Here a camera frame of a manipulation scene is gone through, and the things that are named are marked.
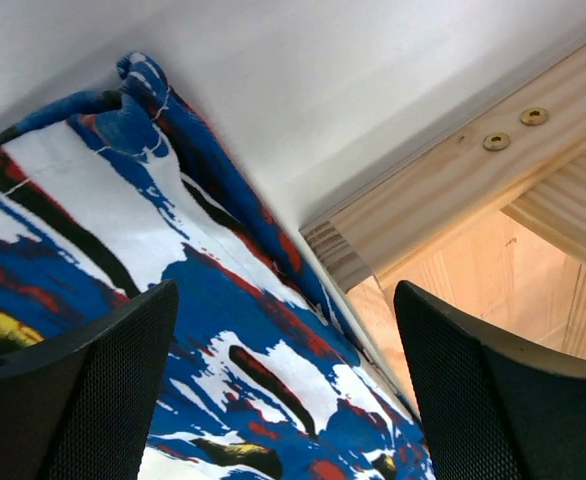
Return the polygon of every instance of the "screw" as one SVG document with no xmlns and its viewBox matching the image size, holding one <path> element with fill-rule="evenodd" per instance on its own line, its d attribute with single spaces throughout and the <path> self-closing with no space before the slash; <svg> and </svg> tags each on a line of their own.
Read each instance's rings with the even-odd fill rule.
<svg viewBox="0 0 586 480">
<path fill-rule="evenodd" d="M 490 152 L 499 152 L 511 144 L 511 137 L 506 133 L 492 133 L 484 137 L 482 146 Z"/>
<path fill-rule="evenodd" d="M 549 112 L 542 107 L 529 108 L 528 110 L 524 110 L 522 115 L 520 115 L 520 121 L 529 127 L 542 125 L 543 123 L 546 123 L 548 119 Z"/>
</svg>

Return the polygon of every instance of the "bed frame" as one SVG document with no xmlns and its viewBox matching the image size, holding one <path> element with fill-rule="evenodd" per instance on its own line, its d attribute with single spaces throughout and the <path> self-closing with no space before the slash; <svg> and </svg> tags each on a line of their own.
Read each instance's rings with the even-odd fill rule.
<svg viewBox="0 0 586 480">
<path fill-rule="evenodd" d="M 586 358 L 586 45 L 302 229 L 396 380 L 409 279 Z"/>
</svg>

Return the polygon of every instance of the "wooden frame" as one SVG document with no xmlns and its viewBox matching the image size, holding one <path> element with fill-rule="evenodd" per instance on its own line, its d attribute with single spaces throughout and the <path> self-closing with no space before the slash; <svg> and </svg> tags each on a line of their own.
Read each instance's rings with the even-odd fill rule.
<svg viewBox="0 0 586 480">
<path fill-rule="evenodd" d="M 550 113 L 526 126 L 531 107 Z M 503 132 L 511 145 L 482 147 Z M 368 276 L 393 276 L 483 215 L 515 200 L 586 149 L 586 45 L 409 165 L 302 229 L 344 291 Z"/>
<path fill-rule="evenodd" d="M 521 115 L 530 108 L 548 111 L 548 121 L 526 125 Z M 484 148 L 485 138 L 505 136 L 505 149 Z M 390 305 L 395 285 L 423 261 L 446 269 L 431 257 L 445 261 L 442 249 L 474 225 L 503 222 L 491 217 L 501 209 L 550 244 L 536 248 L 562 273 L 547 289 L 546 328 L 527 338 L 586 358 L 586 196 L 574 195 L 586 188 L 585 151 L 586 45 L 302 229 L 401 385 L 409 380 Z M 447 300 L 445 283 L 431 290 Z"/>
</svg>

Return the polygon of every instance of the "patterned cloth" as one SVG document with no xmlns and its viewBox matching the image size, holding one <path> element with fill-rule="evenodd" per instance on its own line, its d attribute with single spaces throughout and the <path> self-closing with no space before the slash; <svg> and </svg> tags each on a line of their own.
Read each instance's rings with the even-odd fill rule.
<svg viewBox="0 0 586 480">
<path fill-rule="evenodd" d="M 212 478 L 433 478 L 419 426 L 204 121 L 143 54 L 118 71 L 117 91 L 0 135 L 0 353 L 172 278 L 147 448 Z"/>
</svg>

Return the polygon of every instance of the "white wall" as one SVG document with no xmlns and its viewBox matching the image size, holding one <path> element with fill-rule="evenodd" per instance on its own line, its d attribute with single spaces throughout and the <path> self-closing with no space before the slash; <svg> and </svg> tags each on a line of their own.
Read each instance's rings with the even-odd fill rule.
<svg viewBox="0 0 586 480">
<path fill-rule="evenodd" d="M 586 38 L 586 0 L 2 0 L 0 130 L 141 49 L 297 230 Z"/>
</svg>

